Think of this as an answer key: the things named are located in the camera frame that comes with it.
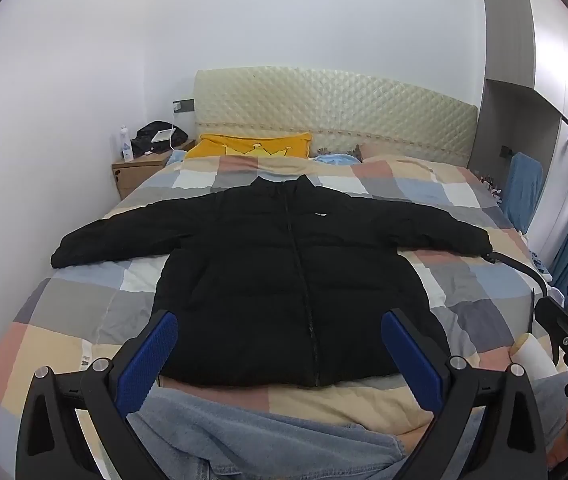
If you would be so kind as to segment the black puffer jacket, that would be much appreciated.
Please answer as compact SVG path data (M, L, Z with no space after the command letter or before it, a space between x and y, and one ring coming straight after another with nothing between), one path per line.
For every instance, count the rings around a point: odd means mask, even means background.
M401 310L440 348L444 329L409 250L490 255L447 211L352 197L308 178L162 200L65 237L56 269L163 257L155 310L177 317L165 377L197 387L327 387L397 373L380 337Z

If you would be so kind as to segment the blue hanging towel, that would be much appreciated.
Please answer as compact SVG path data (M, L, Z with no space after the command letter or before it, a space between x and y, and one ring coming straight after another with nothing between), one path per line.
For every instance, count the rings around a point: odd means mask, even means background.
M536 211L543 188L543 167L524 153L511 158L502 193L501 209L520 233L526 233Z

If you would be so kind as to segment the blue jeans legs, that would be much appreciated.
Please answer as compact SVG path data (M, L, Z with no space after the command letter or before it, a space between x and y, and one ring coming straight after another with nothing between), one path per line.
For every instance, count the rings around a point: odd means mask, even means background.
M379 434L162 388L126 420L170 479L391 479L426 432Z

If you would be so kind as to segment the grey white wardrobe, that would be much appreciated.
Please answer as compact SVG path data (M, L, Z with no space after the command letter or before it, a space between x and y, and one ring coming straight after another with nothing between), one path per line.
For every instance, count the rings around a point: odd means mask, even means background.
M511 159L540 162L529 248L552 266L568 239L568 7L484 0L486 65L471 170L504 184Z

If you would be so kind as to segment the pink pillow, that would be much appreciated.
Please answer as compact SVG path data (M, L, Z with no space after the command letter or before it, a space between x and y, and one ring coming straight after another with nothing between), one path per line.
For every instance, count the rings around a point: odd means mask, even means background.
M357 146L361 160L377 157L377 156L405 156L403 151L399 150L395 145L387 143L366 142Z

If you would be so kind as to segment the wooden nightstand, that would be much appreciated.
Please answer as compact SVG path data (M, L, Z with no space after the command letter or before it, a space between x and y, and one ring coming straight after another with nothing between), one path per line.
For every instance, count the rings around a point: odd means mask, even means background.
M182 155L193 148L195 144L195 140L188 140L176 150L168 150L160 154L151 153L143 155L133 159L131 162L124 162L124 160L114 162L111 165L111 172L121 200L124 200L139 185L154 174L157 174L166 164L169 164L174 153Z

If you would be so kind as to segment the light blue pillow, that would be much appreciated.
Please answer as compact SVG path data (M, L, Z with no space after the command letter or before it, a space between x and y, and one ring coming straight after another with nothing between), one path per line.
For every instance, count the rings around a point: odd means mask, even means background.
M331 166L353 166L361 162L360 159L350 154L321 154L316 155L313 160Z

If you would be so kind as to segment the white spray bottle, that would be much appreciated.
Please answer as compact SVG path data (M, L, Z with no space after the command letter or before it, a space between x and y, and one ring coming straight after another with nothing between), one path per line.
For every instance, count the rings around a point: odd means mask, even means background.
M122 126L119 131L120 151L124 162L133 162L134 153L127 126Z

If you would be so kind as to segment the cream quilted headboard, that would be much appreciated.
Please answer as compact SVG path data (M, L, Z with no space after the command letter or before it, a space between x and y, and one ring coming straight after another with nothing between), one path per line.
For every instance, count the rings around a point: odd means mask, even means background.
M346 153L361 143L395 145L406 156L466 166L477 108L445 94L343 70L281 66L199 70L198 133L312 134L312 151Z

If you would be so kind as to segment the black bag on nightstand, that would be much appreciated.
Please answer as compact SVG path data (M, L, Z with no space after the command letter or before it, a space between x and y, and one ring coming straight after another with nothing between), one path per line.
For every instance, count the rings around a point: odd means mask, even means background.
M131 140L135 158L147 154L160 154L178 148L189 141L188 134L171 124L155 120L140 128Z

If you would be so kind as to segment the yellow crown pillow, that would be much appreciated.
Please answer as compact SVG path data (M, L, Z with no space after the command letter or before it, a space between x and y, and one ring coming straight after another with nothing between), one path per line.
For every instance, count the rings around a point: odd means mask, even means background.
M273 156L308 158L311 142L312 134L308 132L297 133L292 136L272 136L271 138L203 133L199 142L187 152L185 157Z

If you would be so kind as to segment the white device on bag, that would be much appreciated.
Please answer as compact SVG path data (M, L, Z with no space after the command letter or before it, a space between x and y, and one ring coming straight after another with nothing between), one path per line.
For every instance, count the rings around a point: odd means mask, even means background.
M151 138L151 142L153 142L154 144L170 142L174 132L175 128L159 130Z

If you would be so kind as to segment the grey wall socket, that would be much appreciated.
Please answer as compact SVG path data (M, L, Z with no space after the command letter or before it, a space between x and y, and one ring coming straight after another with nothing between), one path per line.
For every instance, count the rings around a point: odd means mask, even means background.
M195 100L194 99L183 99L176 100L172 103L173 113L192 113L195 110Z

